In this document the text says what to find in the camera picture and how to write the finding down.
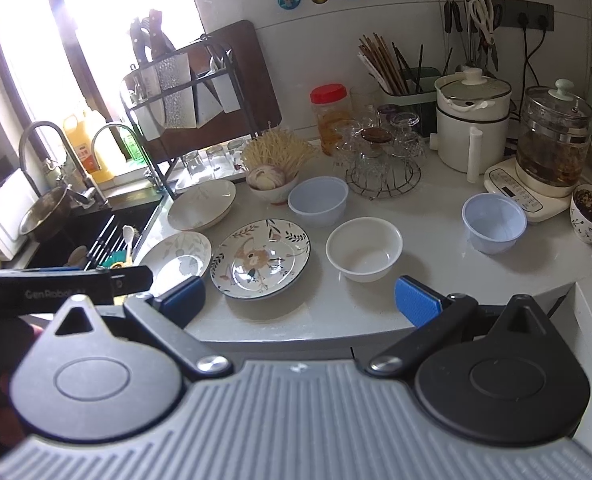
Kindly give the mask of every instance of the red lid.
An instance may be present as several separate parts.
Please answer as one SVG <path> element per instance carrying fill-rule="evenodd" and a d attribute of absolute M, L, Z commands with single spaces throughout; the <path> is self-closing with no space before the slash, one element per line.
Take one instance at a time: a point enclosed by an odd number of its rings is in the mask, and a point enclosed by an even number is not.
<path fill-rule="evenodd" d="M 347 89 L 340 83 L 331 83 L 314 88 L 309 98 L 314 105 L 328 105 L 347 96 Z"/>

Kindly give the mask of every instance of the brown cutting board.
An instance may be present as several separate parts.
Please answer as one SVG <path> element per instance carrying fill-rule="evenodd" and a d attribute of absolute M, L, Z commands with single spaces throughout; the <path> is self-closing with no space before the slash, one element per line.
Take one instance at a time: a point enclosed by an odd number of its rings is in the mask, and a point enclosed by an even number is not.
<path fill-rule="evenodd" d="M 238 66 L 238 75 L 243 94 L 247 98 L 258 131 L 266 130 L 268 124 L 281 122 L 281 110 L 273 92 L 265 57 L 260 48 L 252 22 L 243 20 L 219 28 L 209 35 L 225 50 L 232 49 Z M 196 73 L 209 70 L 210 54 L 204 46 L 196 44 L 189 50 L 189 65 Z M 252 133 L 245 124 L 242 110 L 222 112 L 201 128 L 168 129 L 159 139 L 147 143 L 155 162 L 175 158 L 191 150 L 207 148 L 225 140 Z"/>

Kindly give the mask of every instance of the black sink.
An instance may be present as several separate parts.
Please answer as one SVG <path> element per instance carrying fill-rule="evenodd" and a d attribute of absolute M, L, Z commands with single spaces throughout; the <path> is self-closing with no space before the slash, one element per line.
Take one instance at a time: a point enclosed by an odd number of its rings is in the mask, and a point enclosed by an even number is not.
<path fill-rule="evenodd" d="M 70 217 L 58 234 L 40 245 L 27 267 L 64 266 L 71 252 L 81 245 L 89 251 L 86 269 L 100 266 L 114 251 L 126 248 L 122 227 L 128 224 L 142 233 L 160 200 Z"/>

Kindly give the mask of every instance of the power outlet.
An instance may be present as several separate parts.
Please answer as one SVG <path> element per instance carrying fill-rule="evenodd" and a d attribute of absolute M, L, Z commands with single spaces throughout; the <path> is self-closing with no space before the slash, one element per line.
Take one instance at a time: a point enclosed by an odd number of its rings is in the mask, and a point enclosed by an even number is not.
<path fill-rule="evenodd" d="M 522 28 L 518 23 L 518 16 L 521 12 L 527 14 L 529 23 L 527 28 L 535 28 L 540 30 L 538 26 L 538 16 L 546 16 L 549 26 L 547 31 L 554 30 L 554 6 L 549 4 L 539 4 L 537 2 L 528 2 L 527 0 L 492 0 L 493 5 L 502 6 L 502 21 L 501 27 L 516 27 Z"/>

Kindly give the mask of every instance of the white countertop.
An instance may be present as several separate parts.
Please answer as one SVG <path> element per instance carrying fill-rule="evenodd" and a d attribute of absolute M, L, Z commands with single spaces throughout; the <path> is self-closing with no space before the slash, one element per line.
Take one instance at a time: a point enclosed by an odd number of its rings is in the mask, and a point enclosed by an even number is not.
<path fill-rule="evenodd" d="M 302 178 L 319 174 L 332 174 L 329 158 L 310 162 Z M 335 226 L 305 228 L 312 256 L 292 287 L 265 300 L 231 300 L 216 290 L 207 273 L 207 301 L 187 330 L 198 339 L 218 342 L 356 337 L 411 327 L 393 300 L 394 282 L 402 274 L 445 295 L 465 292 L 479 303 L 500 304 L 519 293 L 537 296 L 560 288 L 562 296 L 592 273 L 592 247 L 575 236 L 567 212 L 529 225 L 505 254 L 487 256 L 474 250 L 466 241 L 461 208 L 468 197 L 483 191 L 482 178 L 477 185 L 468 184 L 463 173 L 430 153 L 418 186 L 403 196 L 369 201 L 349 193 L 343 221 L 377 216 L 402 233 L 403 254 L 387 277 L 374 283 L 345 280 L 325 255 L 327 237 Z M 167 199 L 145 233 L 135 263 L 176 232 L 167 222 L 170 205 Z M 238 184 L 230 213 L 204 234 L 215 252 L 234 230 L 264 218 L 295 220 L 287 205 L 266 205 L 252 196 L 246 184 Z"/>

